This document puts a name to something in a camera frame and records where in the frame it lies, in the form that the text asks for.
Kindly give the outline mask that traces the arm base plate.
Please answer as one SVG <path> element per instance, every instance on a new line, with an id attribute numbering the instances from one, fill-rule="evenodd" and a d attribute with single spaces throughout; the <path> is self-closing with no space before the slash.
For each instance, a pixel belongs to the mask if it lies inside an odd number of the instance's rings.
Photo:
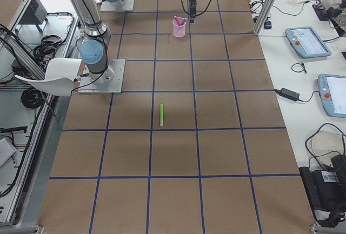
<path id="1" fill-rule="evenodd" d="M 101 4 L 101 12 L 132 12 L 135 0 L 117 0 L 116 2 L 107 2 L 104 0 Z"/>
<path id="2" fill-rule="evenodd" d="M 109 61 L 108 69 L 105 73 L 96 80 L 98 75 L 90 73 L 88 67 L 84 66 L 83 73 L 88 73 L 81 79 L 80 88 L 78 93 L 80 94 L 111 94 L 121 93 L 122 83 L 125 70 L 124 59 L 112 59 Z"/>

